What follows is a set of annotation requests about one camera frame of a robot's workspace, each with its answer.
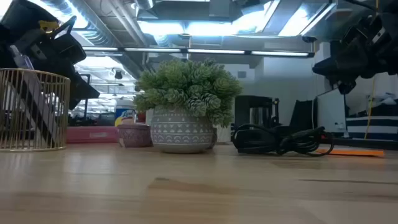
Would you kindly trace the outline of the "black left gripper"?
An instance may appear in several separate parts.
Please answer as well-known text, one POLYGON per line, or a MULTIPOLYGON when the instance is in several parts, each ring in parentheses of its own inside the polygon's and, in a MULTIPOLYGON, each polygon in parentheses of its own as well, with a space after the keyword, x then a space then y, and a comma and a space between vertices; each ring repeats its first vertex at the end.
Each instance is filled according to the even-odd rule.
POLYGON ((81 100, 95 99, 100 93, 75 71, 74 65, 86 59, 81 44, 70 34, 51 38, 39 29, 29 31, 30 61, 36 70, 66 72, 70 80, 68 106, 73 110, 81 100))

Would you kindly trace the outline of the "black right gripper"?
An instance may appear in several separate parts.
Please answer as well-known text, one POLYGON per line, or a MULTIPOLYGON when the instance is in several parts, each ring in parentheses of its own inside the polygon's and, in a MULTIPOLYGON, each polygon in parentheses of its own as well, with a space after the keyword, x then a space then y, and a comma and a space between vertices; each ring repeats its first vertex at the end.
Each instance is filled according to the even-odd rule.
MULTIPOLYGON (((325 77, 371 78, 377 73, 397 74, 397 18, 364 17, 350 27, 344 38, 346 47, 339 57, 317 62, 312 71, 325 77)), ((355 80, 330 78, 332 89, 346 95, 355 80)))

